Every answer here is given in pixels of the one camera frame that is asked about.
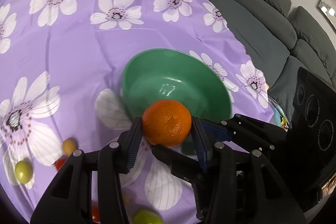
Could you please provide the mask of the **red cherry tomato with stem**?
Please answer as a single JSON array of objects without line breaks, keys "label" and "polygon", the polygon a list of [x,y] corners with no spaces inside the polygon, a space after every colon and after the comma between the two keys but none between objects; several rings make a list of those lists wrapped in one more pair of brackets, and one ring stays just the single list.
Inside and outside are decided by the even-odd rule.
[{"label": "red cherry tomato with stem", "polygon": [[56,168],[57,171],[60,171],[64,163],[67,161],[67,157],[61,157],[54,162],[54,167]]}]

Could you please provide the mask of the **green oval fruit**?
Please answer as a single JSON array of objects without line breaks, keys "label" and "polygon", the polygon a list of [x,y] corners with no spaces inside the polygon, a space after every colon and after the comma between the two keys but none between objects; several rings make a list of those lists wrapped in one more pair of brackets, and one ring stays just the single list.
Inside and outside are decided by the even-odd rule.
[{"label": "green oval fruit", "polygon": [[33,168],[27,160],[22,160],[15,165],[15,177],[21,184],[27,184],[33,177]]}]

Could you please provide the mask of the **yellow cherry tomato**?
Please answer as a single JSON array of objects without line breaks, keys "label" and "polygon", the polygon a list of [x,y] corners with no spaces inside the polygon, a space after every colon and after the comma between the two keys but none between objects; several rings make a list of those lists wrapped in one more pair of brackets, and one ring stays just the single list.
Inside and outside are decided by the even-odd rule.
[{"label": "yellow cherry tomato", "polygon": [[74,139],[68,138],[63,141],[62,149],[65,155],[70,156],[75,150],[78,149],[78,146]]}]

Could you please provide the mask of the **orange mandarin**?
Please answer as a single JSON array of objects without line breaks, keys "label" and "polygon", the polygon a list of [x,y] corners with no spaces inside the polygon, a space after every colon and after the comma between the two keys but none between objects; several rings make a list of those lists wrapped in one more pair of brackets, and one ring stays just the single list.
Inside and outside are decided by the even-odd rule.
[{"label": "orange mandarin", "polygon": [[159,100],[142,115],[142,134],[152,145],[181,145],[191,130],[188,108],[176,100]]}]

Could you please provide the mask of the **green plastic bowl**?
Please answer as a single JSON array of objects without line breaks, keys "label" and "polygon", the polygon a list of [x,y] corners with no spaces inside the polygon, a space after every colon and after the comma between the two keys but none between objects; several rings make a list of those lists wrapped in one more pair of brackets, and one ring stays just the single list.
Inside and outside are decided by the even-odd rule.
[{"label": "green plastic bowl", "polygon": [[228,91],[215,72],[179,51],[152,49],[130,59],[122,74],[127,113],[140,117],[159,100],[176,100],[192,117],[218,123],[232,116]]}]

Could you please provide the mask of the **grey sofa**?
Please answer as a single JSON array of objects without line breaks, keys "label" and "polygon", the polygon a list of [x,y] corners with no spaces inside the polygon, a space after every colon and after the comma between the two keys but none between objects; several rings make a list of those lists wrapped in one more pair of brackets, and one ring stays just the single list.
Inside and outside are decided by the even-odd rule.
[{"label": "grey sofa", "polygon": [[291,0],[210,0],[269,86],[268,96],[290,119],[297,72],[303,67],[335,85],[335,47],[324,29]]}]

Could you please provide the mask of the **purple floral tablecloth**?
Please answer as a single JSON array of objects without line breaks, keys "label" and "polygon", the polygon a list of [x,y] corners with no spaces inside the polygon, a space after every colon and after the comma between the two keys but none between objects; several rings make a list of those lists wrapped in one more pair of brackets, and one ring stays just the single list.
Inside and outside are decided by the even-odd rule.
[{"label": "purple floral tablecloth", "polygon": [[[152,48],[187,53],[228,88],[233,113],[270,121],[267,88],[209,0],[1,0],[1,186],[29,220],[51,180],[62,142],[90,152],[130,127],[122,105],[127,62]],[[33,177],[21,184],[17,162]]]}]

